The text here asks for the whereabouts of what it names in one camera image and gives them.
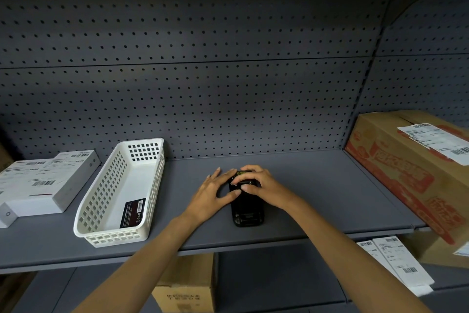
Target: pegboard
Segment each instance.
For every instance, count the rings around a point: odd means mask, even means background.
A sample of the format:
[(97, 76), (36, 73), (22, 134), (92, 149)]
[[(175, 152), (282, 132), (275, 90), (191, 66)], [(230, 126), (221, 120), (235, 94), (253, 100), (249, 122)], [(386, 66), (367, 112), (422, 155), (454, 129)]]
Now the pegboard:
[(469, 53), (469, 0), (419, 0), (385, 28), (377, 55)]
[(164, 138), (170, 159), (340, 148), (370, 58), (0, 71), (27, 159)]
[(469, 128), (469, 55), (377, 57), (357, 114), (420, 109)]
[(0, 68), (370, 56), (388, 0), (0, 0)]

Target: white plastic basket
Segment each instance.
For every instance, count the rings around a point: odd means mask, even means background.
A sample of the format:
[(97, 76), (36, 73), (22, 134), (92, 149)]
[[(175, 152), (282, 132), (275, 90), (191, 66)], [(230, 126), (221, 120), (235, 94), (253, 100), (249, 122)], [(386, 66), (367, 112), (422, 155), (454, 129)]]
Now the white plastic basket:
[[(161, 138), (117, 144), (80, 203), (75, 235), (97, 248), (146, 240), (164, 166)], [(126, 203), (143, 198), (141, 222), (120, 228)]]

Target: person's right arm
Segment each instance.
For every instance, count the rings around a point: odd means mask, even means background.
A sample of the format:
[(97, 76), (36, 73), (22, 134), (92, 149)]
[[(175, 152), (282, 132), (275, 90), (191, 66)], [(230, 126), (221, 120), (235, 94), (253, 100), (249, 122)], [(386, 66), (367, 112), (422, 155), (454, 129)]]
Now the person's right arm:
[(268, 170), (252, 170), (233, 183), (256, 179), (261, 187), (243, 185), (243, 191), (285, 210), (300, 225), (332, 272), (363, 313), (431, 312), (407, 287), (345, 234), (334, 228), (306, 201), (278, 183)]

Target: barcode scanner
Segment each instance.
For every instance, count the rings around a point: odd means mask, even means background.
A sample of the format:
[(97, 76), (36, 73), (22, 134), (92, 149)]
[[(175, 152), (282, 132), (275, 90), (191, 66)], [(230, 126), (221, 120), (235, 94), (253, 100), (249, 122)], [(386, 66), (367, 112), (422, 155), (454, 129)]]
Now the barcode scanner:
[[(231, 184), (235, 177), (251, 171), (238, 171), (230, 180), (230, 192), (234, 190), (241, 190), (244, 184), (251, 184), (259, 187), (259, 182), (256, 180), (243, 180), (238, 184)], [(264, 222), (264, 201), (253, 194), (249, 194), (241, 190), (241, 194), (231, 202), (231, 214), (233, 222), (238, 227), (254, 227)]]

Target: hand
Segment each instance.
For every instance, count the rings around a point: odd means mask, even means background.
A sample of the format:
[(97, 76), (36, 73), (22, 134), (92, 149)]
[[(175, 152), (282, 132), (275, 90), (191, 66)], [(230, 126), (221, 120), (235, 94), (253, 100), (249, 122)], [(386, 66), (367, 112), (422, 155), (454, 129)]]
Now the hand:
[(241, 193), (240, 190), (236, 190), (229, 192), (225, 197), (218, 198), (218, 189), (233, 177), (236, 169), (233, 168), (218, 177), (220, 172), (220, 168), (217, 168), (212, 175), (207, 176), (196, 194), (192, 196), (191, 202), (184, 211), (184, 214), (189, 215), (195, 220), (197, 226), (212, 217), (222, 207), (234, 201)]
[(247, 193), (254, 194), (261, 197), (264, 201), (272, 204), (280, 209), (286, 209), (287, 204), (291, 199), (296, 197), (296, 194), (291, 192), (288, 188), (277, 182), (269, 170), (261, 168), (259, 165), (246, 165), (241, 167), (243, 171), (252, 170), (254, 172), (246, 172), (237, 176), (231, 183), (237, 184), (242, 180), (258, 180), (261, 184), (260, 187), (256, 187), (250, 184), (244, 184), (241, 189)]

